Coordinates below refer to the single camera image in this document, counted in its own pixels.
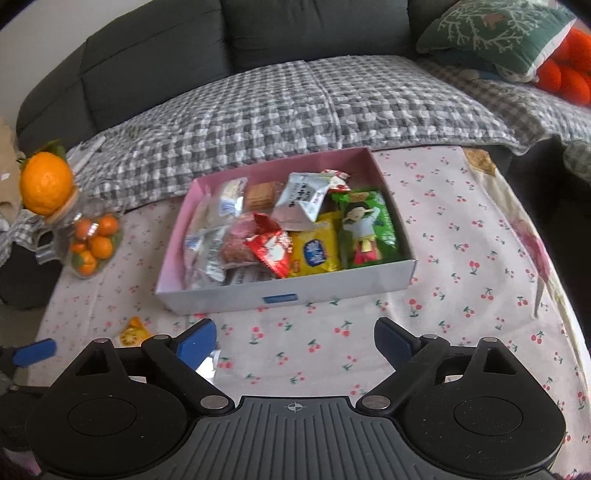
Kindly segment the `yellow chip snack packet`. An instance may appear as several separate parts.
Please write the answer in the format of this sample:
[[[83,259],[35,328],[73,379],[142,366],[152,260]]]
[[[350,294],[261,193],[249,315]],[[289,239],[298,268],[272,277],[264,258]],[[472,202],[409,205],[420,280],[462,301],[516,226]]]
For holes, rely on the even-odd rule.
[[[315,223],[312,230],[291,232],[290,277],[337,272],[339,258],[338,232],[332,220]]]

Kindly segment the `brown wafer biscuit packet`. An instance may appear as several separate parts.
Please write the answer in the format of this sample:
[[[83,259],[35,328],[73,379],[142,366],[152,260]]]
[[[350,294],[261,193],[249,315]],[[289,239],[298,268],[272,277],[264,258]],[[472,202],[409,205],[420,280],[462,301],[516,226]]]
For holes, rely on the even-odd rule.
[[[249,184],[245,189],[243,209],[248,212],[269,212],[283,192],[283,183],[277,181]]]

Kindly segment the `pink snack packet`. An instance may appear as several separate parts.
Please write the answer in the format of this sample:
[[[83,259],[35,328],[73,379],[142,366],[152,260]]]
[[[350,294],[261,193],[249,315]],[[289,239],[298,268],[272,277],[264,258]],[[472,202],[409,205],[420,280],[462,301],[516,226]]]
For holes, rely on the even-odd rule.
[[[221,245],[221,264],[224,270],[252,266],[259,263],[259,258],[246,244],[246,240],[259,234],[257,224],[259,213],[240,215],[228,227]]]

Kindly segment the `orange white small packet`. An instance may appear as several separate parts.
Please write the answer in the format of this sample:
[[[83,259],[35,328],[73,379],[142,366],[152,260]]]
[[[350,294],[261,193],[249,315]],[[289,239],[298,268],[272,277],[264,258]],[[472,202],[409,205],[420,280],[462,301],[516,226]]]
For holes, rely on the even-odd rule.
[[[150,337],[152,337],[152,333],[141,319],[132,317],[115,339],[121,347],[138,347]]]

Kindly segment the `silver white snack packet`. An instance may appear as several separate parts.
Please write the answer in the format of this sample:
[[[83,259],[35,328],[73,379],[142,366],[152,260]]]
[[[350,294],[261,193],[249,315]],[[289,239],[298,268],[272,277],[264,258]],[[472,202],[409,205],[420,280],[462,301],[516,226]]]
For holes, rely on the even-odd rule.
[[[221,260],[221,247],[229,223],[218,217],[209,219],[214,207],[207,193],[193,211],[183,240],[184,288],[198,290],[221,286],[226,273]]]

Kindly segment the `green cartoon snack packet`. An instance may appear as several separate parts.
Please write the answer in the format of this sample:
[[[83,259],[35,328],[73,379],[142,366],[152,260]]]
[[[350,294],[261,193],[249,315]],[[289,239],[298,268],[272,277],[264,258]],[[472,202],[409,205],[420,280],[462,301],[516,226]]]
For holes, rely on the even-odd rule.
[[[341,213],[339,253],[346,269],[401,260],[397,233],[380,191],[334,193],[332,200]]]

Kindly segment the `red white candy packet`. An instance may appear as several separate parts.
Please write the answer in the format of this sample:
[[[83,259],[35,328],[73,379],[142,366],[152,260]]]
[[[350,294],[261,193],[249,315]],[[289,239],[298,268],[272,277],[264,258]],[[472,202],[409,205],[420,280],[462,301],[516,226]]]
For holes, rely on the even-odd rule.
[[[253,214],[254,233],[245,239],[245,245],[261,263],[276,275],[287,278],[290,274],[290,254],[293,251],[290,235],[269,215]]]

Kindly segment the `white rice cracker packet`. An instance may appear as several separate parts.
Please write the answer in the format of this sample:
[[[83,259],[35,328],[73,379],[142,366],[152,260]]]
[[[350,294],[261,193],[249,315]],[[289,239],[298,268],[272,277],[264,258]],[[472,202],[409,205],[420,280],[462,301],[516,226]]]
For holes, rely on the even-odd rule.
[[[217,213],[221,218],[242,214],[247,178],[240,177],[224,182],[218,189]]]

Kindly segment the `large orange jar lid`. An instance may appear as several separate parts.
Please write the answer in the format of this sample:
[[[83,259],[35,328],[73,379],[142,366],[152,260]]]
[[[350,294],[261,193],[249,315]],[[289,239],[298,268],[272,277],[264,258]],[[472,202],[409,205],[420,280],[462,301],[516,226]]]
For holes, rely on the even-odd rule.
[[[71,196],[73,173],[66,160],[50,152],[30,157],[21,170],[19,190],[23,206],[48,217]]]

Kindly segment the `beige folded cloth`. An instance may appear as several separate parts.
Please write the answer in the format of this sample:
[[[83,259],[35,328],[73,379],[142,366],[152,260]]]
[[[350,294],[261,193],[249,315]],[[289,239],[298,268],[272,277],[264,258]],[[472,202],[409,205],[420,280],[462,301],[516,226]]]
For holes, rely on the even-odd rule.
[[[13,130],[1,120],[0,125],[0,214],[1,231],[6,232],[21,210],[19,190],[19,150]]]

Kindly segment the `white black-text snack packet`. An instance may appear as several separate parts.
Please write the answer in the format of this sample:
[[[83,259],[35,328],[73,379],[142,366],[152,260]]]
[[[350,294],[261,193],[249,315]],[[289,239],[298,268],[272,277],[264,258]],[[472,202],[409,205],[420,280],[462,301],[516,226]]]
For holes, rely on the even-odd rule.
[[[321,173],[293,172],[273,207],[271,217],[283,230],[311,230],[329,190],[329,179]]]

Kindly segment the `grey checked sofa blanket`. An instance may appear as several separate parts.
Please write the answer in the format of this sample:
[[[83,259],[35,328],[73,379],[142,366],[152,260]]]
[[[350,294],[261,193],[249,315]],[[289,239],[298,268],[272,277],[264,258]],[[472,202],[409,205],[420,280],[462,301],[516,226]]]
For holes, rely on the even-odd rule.
[[[499,145],[522,155],[556,139],[590,177],[590,112],[533,86],[468,79],[429,59],[344,56],[256,68],[98,126],[59,69],[21,110],[20,147],[102,149],[89,190],[130,208],[184,194],[199,176],[329,149]]]

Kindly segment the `dark grey sofa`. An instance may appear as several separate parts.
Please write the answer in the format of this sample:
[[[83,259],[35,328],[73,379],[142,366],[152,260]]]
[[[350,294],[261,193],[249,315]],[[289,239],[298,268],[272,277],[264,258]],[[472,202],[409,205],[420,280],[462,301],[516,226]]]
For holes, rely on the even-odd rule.
[[[294,60],[413,51],[406,1],[150,1],[90,36],[25,98],[26,153],[70,148],[186,91]]]

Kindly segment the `orange plush toy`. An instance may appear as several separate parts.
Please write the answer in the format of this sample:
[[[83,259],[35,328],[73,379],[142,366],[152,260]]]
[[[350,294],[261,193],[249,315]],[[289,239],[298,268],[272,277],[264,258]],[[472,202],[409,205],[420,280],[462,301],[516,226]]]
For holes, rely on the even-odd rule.
[[[572,28],[537,71],[536,87],[567,102],[590,106],[590,35]]]

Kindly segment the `green embroidered cushion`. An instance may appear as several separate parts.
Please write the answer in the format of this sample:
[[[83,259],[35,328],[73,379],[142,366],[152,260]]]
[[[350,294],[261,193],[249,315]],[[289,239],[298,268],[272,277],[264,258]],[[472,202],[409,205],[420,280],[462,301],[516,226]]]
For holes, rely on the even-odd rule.
[[[493,64],[505,79],[527,83],[575,22],[567,8],[534,1],[460,1],[427,27],[417,50],[468,52]]]

